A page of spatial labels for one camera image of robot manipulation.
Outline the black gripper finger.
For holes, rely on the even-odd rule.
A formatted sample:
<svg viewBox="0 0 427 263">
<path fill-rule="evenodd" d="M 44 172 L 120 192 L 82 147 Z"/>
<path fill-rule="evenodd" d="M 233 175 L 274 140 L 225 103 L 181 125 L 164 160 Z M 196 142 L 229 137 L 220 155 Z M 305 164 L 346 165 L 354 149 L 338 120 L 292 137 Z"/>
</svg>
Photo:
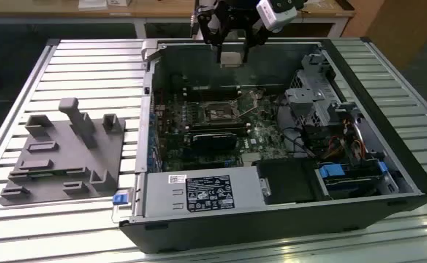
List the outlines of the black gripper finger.
<svg viewBox="0 0 427 263">
<path fill-rule="evenodd" d="M 216 62 L 220 63 L 222 41 L 229 33 L 229 5 L 197 7 L 197 24 L 204 43 L 214 47 Z"/>
<path fill-rule="evenodd" d="M 262 45 L 269 37 L 269 31 L 262 25 L 260 18 L 246 18 L 244 26 L 245 40 L 242 43 L 242 62 L 248 61 L 249 49 Z"/>
</svg>

